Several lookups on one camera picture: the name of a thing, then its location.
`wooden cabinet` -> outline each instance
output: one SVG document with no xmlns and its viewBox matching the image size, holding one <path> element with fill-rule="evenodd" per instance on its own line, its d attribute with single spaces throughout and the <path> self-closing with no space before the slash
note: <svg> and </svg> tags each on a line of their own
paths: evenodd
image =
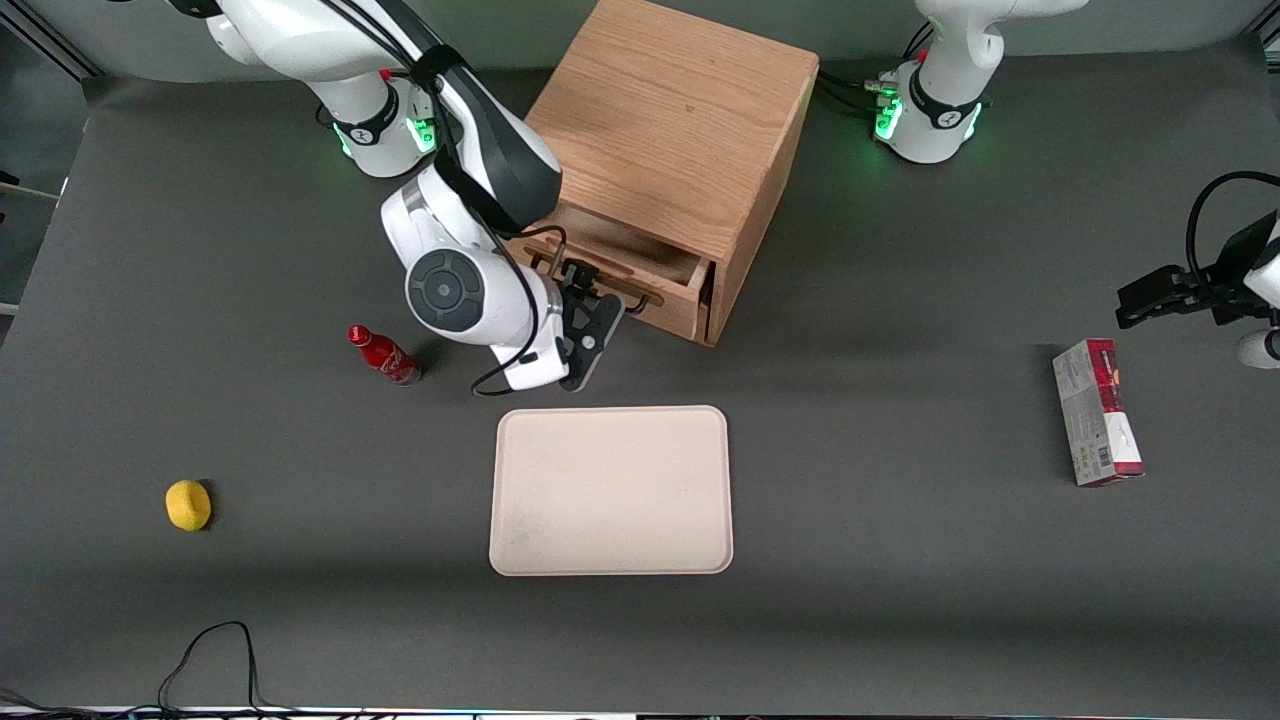
<svg viewBox="0 0 1280 720">
<path fill-rule="evenodd" d="M 564 169 L 547 222 L 641 320 L 714 346 L 791 173 L 818 58 L 600 0 L 526 120 Z M 556 241 L 517 242 L 549 258 Z"/>
</svg>

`red bottle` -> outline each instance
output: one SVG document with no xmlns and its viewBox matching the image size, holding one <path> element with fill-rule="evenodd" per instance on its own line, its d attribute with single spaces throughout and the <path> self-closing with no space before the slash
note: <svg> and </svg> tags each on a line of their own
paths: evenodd
<svg viewBox="0 0 1280 720">
<path fill-rule="evenodd" d="M 393 383 L 408 387 L 422 379 L 422 370 L 417 363 L 392 338 L 374 334 L 365 325 L 351 325 L 351 329 L 347 331 L 347 340 L 360 348 L 360 354 L 365 356 L 365 363 L 370 368 L 387 375 Z"/>
</svg>

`bottle cap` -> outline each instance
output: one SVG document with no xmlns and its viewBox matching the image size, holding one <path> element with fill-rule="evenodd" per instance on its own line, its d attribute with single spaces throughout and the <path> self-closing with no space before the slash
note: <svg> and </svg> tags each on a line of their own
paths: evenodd
<svg viewBox="0 0 1280 720">
<path fill-rule="evenodd" d="M 347 340 L 356 347 L 364 347 L 374 340 L 374 333 L 369 332 L 365 325 L 351 325 L 351 329 L 347 331 Z"/>
</svg>

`wooden drawer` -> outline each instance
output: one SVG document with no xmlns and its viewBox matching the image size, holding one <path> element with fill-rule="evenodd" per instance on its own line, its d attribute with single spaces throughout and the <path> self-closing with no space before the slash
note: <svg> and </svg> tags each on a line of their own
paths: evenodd
<svg viewBox="0 0 1280 720">
<path fill-rule="evenodd" d="M 708 295 L 713 263 L 662 243 L 616 222 L 561 206 L 539 225 L 562 225 L 568 232 L 564 256 L 590 263 L 600 270 L 598 284 L 626 300 L 628 307 L 644 302 L 635 318 L 685 340 L 704 342 L 709 313 Z M 556 233 L 515 240 L 517 261 L 545 263 L 556 255 Z"/>
</svg>

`gray table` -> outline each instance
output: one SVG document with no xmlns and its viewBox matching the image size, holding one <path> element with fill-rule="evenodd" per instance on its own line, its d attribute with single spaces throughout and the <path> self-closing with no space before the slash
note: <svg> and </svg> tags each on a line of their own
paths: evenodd
<svg viewBox="0 0 1280 720">
<path fill-rule="evenodd" d="M 525 108 L 543 77 L 494 87 Z M 0 680 L 141 702 L 239 618 L 285 703 L 1276 716 L 1280 375 L 1235 363 L 1249 328 L 1119 334 L 1149 474 L 1101 491 L 1070 482 L 1048 366 L 1117 334 L 1116 287 L 1179 261 L 1210 178 L 1275 168 L 1260 51 L 1016 59 L 992 92 L 936 168 L 817 101 L 718 348 L 626 323 L 586 392 L 479 401 L 488 352 L 403 305 L 398 182 L 302 86 L 96 87 L 0 351 Z M 1206 254 L 1268 204 L 1224 191 Z M 353 322 L 429 379 L 370 373 Z M 724 574 L 489 569 L 504 413 L 701 402 L 731 427 Z M 216 483 L 214 532 L 168 525 L 184 477 Z M 242 702 L 242 675 L 214 637 L 175 698 Z"/>
</svg>

